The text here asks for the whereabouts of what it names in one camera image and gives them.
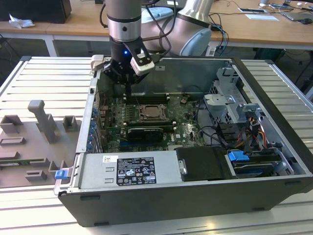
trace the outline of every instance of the computer case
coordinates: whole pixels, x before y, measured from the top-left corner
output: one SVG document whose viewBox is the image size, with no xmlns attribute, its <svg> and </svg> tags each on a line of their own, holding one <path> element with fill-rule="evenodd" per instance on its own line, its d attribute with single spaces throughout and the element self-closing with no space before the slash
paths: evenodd
<svg viewBox="0 0 313 235">
<path fill-rule="evenodd" d="M 72 11 L 69 0 L 0 0 L 0 21 L 9 14 L 22 20 L 64 24 Z"/>
</svg>

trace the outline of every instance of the warning label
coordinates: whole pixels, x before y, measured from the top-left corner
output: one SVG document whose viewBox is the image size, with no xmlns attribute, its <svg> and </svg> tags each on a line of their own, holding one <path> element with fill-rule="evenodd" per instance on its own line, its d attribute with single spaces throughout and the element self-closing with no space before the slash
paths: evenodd
<svg viewBox="0 0 313 235">
<path fill-rule="evenodd" d="M 119 186 L 156 184 L 156 170 L 153 158 L 125 158 L 117 160 Z"/>
</svg>

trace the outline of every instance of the blue drive bracket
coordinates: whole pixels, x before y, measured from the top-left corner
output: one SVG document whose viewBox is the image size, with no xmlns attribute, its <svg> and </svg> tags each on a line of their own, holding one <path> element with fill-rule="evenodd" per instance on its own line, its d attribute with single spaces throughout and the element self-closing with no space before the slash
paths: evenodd
<svg viewBox="0 0 313 235">
<path fill-rule="evenodd" d="M 55 172 L 54 178 L 56 180 L 67 180 L 68 179 L 68 169 L 57 170 Z"/>
<path fill-rule="evenodd" d="M 250 158 L 243 151 L 231 151 L 228 154 L 230 161 L 249 161 Z"/>
</svg>

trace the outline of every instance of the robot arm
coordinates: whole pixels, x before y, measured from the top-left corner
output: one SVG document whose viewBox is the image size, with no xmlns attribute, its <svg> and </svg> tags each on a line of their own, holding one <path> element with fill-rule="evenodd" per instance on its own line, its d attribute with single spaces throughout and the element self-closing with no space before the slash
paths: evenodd
<svg viewBox="0 0 313 235">
<path fill-rule="evenodd" d="M 137 84 L 155 67 L 149 51 L 160 52 L 169 49 L 156 22 L 141 23 L 141 5 L 156 3 L 157 0 L 106 0 L 110 30 L 111 61 L 105 65 L 104 73 L 117 84 L 125 85 L 126 94 L 131 85 Z M 211 38 L 208 28 L 208 13 L 213 0 L 187 0 L 186 6 L 178 12 L 174 30 L 167 36 L 171 52 L 177 55 L 201 55 Z M 163 17 L 158 24 L 166 32 L 174 23 L 173 13 Z"/>
<path fill-rule="evenodd" d="M 185 7 L 178 12 L 175 27 L 167 36 L 171 43 L 170 52 L 175 55 L 200 56 L 211 39 L 209 28 L 209 11 L 213 0 L 187 0 Z M 174 17 L 170 9 L 151 8 L 158 24 L 167 33 L 173 23 Z M 162 35 L 156 23 L 150 18 L 148 12 L 142 12 L 142 37 L 149 38 L 152 35 Z M 165 38 L 161 40 L 146 41 L 145 46 L 149 51 L 161 51 L 169 48 Z"/>
</svg>

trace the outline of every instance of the wooden desk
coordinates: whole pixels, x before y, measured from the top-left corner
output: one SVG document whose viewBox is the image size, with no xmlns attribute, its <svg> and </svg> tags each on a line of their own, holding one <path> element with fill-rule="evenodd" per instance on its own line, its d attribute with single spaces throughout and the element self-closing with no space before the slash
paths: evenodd
<svg viewBox="0 0 313 235">
<path fill-rule="evenodd" d="M 259 0 L 235 0 L 242 8 L 258 8 Z M 271 1 L 281 4 L 283 1 Z M 294 9 L 292 12 L 299 12 L 300 9 Z M 211 12 L 218 13 L 241 13 L 238 6 L 231 2 L 227 7 L 224 0 L 215 1 Z M 297 48 L 297 46 L 313 46 L 313 24 L 301 24 L 293 22 L 281 14 L 272 14 L 279 21 L 250 20 L 245 14 L 238 15 L 220 15 L 224 30 L 229 34 L 229 45 L 236 46 L 238 43 L 247 44 L 247 46 L 274 47 L 274 48 Z M 218 17 L 212 16 L 218 24 Z M 213 41 L 218 38 L 219 32 L 213 32 Z"/>
<path fill-rule="evenodd" d="M 259 0 L 235 0 L 240 7 L 258 8 Z M 32 38 L 45 40 L 50 56 L 57 56 L 55 40 L 108 41 L 109 31 L 99 22 L 101 5 L 94 1 L 71 0 L 72 12 L 65 24 L 37 23 L 31 28 L 17 29 L 8 22 L 0 22 L 0 33 L 8 38 Z M 211 13 L 241 13 L 238 6 L 224 0 L 215 1 Z M 313 24 L 293 22 L 280 14 L 273 14 L 279 21 L 250 20 L 244 14 L 223 15 L 222 25 L 229 34 L 229 46 L 266 47 L 285 49 L 313 49 Z M 213 19 L 218 24 L 218 17 Z M 220 32 L 212 32 L 211 48 L 221 41 Z"/>
</svg>

